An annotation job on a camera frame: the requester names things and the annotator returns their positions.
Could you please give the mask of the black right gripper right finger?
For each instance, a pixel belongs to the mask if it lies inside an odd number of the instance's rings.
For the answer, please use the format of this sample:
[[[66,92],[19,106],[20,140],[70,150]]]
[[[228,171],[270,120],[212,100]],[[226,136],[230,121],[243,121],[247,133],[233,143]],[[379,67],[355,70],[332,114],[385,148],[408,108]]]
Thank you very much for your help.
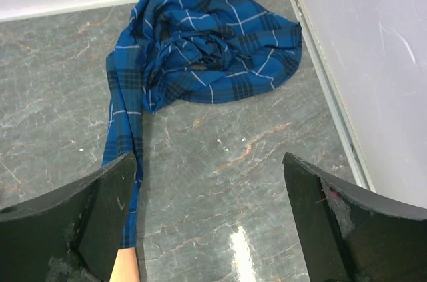
[[[311,281],[425,281],[426,209],[285,153],[286,189]]]

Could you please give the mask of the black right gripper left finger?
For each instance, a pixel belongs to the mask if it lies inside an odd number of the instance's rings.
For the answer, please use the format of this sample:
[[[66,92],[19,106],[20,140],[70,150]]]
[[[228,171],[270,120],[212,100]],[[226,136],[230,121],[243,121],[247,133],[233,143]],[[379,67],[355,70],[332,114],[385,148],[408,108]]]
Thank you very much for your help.
[[[137,171],[132,152],[1,210],[2,281],[109,281]]]

